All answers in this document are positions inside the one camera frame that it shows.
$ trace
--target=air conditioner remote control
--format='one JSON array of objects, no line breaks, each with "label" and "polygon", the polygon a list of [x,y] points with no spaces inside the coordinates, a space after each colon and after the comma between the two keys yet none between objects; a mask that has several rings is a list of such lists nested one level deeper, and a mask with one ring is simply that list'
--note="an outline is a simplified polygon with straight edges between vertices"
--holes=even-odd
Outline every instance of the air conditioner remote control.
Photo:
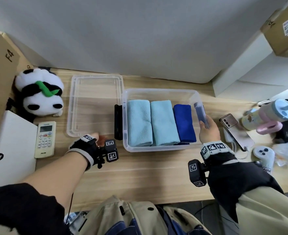
[{"label": "air conditioner remote control", "polygon": [[37,128],[35,158],[46,158],[54,155],[56,122],[41,122]]}]

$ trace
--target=plastic bag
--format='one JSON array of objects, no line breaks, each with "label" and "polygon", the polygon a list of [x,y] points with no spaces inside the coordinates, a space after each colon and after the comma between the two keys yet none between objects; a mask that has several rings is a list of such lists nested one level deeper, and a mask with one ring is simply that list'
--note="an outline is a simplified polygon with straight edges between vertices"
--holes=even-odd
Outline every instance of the plastic bag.
[{"label": "plastic bag", "polygon": [[276,153],[276,163],[278,166],[284,166],[288,164],[288,142],[275,144],[272,149]]}]

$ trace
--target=blue microfiber towel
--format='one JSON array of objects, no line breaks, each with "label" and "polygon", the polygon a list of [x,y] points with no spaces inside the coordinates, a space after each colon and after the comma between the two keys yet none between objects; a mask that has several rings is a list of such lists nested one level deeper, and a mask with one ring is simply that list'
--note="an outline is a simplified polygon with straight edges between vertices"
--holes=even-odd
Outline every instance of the blue microfiber towel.
[{"label": "blue microfiber towel", "polygon": [[153,143],[151,105],[148,100],[128,101],[127,121],[131,147],[145,147]]},{"label": "blue microfiber towel", "polygon": [[151,102],[151,116],[156,146],[180,142],[171,101]]},{"label": "blue microfiber towel", "polygon": [[173,114],[181,142],[196,142],[190,105],[175,105]]}]

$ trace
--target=smartphone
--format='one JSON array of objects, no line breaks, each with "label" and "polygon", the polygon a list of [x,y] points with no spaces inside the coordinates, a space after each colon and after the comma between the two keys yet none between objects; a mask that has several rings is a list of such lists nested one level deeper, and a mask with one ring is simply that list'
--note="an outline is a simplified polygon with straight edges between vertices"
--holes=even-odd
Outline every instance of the smartphone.
[{"label": "smartphone", "polygon": [[251,148],[254,146],[255,142],[232,114],[225,115],[219,121],[234,138],[242,151],[245,151],[245,147]]}]

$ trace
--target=wooden desk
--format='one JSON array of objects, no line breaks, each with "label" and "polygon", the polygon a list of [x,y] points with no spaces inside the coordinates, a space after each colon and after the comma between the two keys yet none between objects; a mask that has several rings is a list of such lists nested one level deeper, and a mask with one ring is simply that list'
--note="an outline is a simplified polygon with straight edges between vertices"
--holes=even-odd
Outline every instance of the wooden desk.
[{"label": "wooden desk", "polygon": [[[88,75],[89,72],[52,69],[63,81],[64,113],[61,117],[37,118],[36,122],[56,121],[55,155],[52,158],[39,159],[36,168],[40,168],[59,157],[68,150],[69,144],[75,139],[66,132],[68,117],[68,102],[71,78],[73,75]],[[220,126],[218,119],[227,113],[240,118],[244,111],[253,104],[244,101],[227,100],[214,97],[211,83],[195,84],[179,81],[123,76],[124,88],[170,88],[197,90],[203,101],[206,113]],[[256,145],[271,146],[269,135],[259,135],[255,131],[249,132]],[[126,201],[151,201],[155,204],[183,201],[198,201],[213,199],[209,187],[195,187],[189,180],[188,161],[194,158],[202,161],[200,145],[194,149],[164,152],[130,153],[116,141],[119,160],[105,163],[101,170],[93,167],[85,173],[75,190],[71,211],[89,210],[113,194]],[[238,157],[245,153],[239,151]],[[244,161],[256,160],[254,156]],[[273,175],[285,192],[288,192],[288,168],[274,167]]]}]

